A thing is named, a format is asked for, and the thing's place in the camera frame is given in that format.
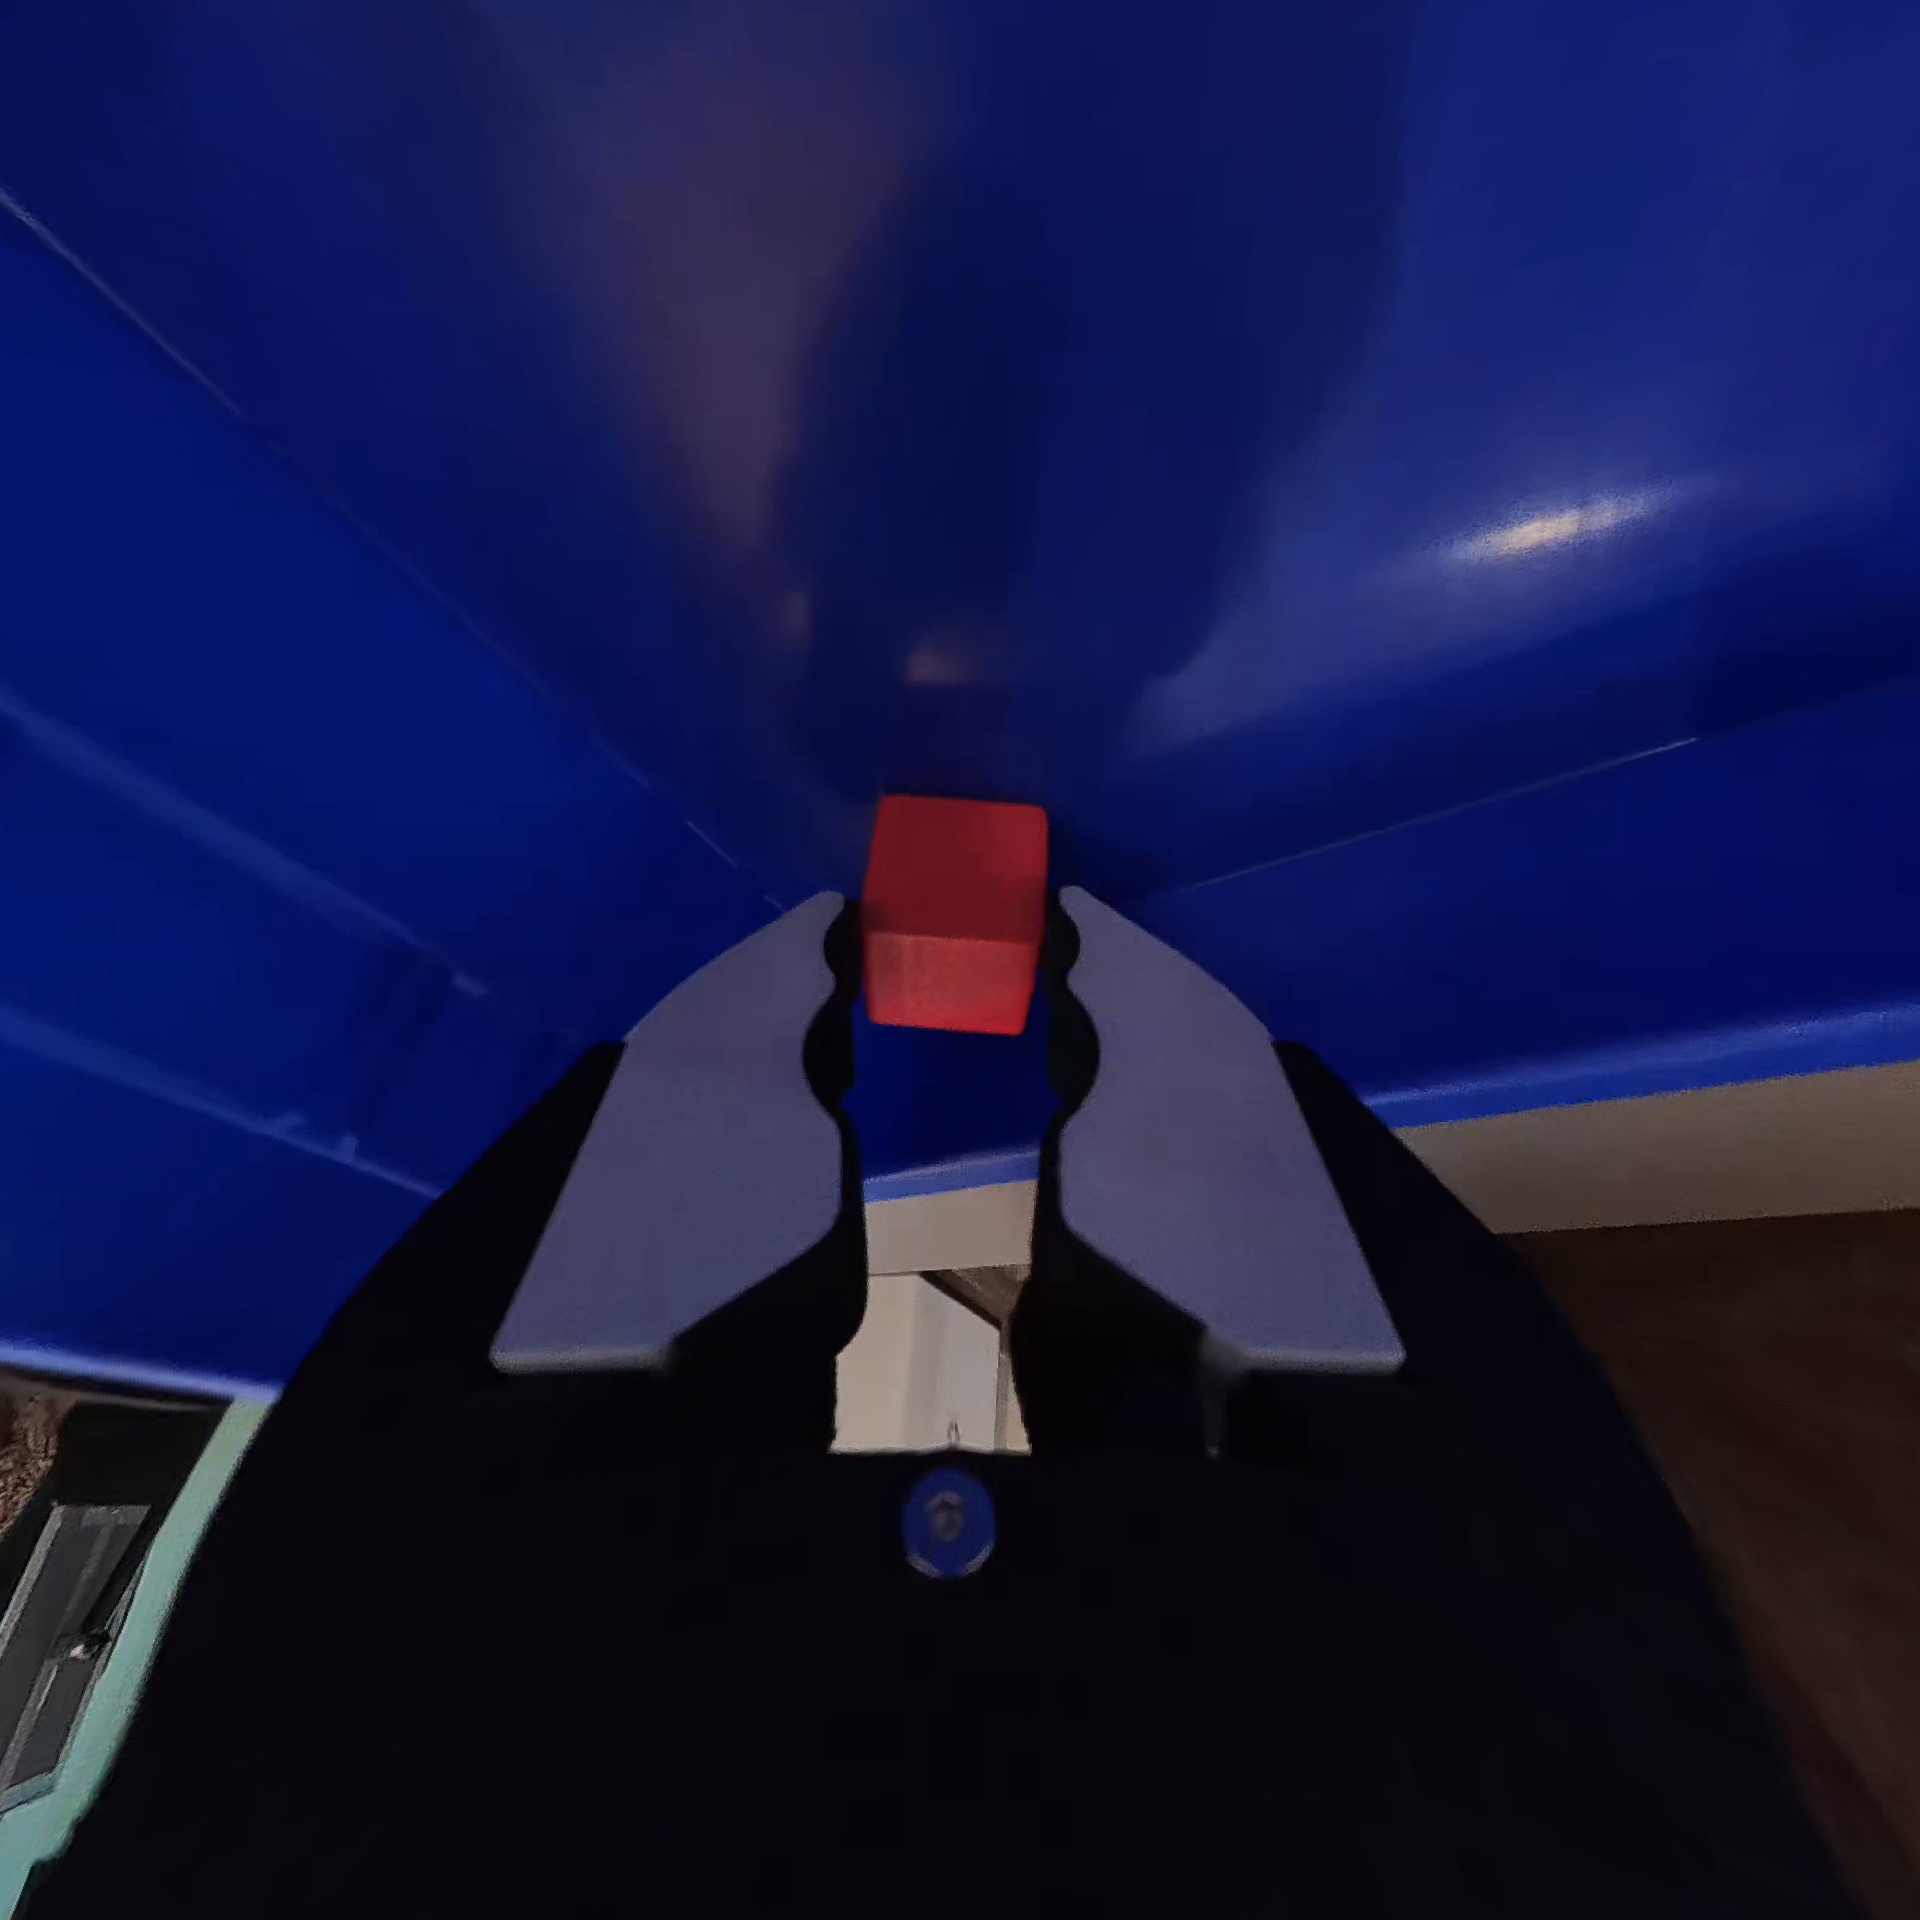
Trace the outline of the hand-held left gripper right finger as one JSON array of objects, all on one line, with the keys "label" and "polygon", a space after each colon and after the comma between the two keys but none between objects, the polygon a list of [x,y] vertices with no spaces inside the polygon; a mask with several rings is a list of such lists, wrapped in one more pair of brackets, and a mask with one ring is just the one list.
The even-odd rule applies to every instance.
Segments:
[{"label": "hand-held left gripper right finger", "polygon": [[1401,1332],[1262,1019],[1085,890],[1045,981],[1021,1386],[1391,1379]]}]

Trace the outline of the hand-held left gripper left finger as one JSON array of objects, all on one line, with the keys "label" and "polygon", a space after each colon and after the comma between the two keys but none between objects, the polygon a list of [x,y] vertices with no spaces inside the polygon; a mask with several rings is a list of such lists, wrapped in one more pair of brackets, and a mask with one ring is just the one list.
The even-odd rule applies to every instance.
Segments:
[{"label": "hand-held left gripper left finger", "polygon": [[657,1372],[790,1288],[837,1356],[865,1309],[856,908],[814,893],[634,1021],[494,1332],[502,1377]]}]

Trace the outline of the red wooden block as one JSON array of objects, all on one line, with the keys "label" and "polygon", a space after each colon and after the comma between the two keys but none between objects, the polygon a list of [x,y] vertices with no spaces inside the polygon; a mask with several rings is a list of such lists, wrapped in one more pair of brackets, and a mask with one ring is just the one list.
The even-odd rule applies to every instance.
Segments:
[{"label": "red wooden block", "polygon": [[1021,1035],[1040,976],[1046,898],[1042,806],[881,797],[858,898],[869,1019]]}]

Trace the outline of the blue plastic bin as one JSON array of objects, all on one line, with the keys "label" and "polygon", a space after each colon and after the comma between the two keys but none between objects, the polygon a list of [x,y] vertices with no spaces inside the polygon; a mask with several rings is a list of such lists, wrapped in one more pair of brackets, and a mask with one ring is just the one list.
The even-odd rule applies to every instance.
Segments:
[{"label": "blue plastic bin", "polygon": [[881,795],[1397,1122],[1915,1058],[1915,5],[3,5],[3,1360],[274,1390]]}]

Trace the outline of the grey desk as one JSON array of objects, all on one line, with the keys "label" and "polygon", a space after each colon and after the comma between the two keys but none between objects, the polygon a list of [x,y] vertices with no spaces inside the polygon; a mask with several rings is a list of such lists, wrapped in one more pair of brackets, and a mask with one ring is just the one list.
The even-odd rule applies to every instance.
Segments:
[{"label": "grey desk", "polygon": [[[1915,1299],[1915,1062],[1589,1099],[1399,1130],[1491,1233],[1682,1235],[1791,1288],[1877,1257]],[[981,1161],[944,1192],[886,1184],[865,1208],[871,1294],[837,1363],[843,1453],[1021,1452],[1000,1330],[1027,1269],[1034,1182]]]}]

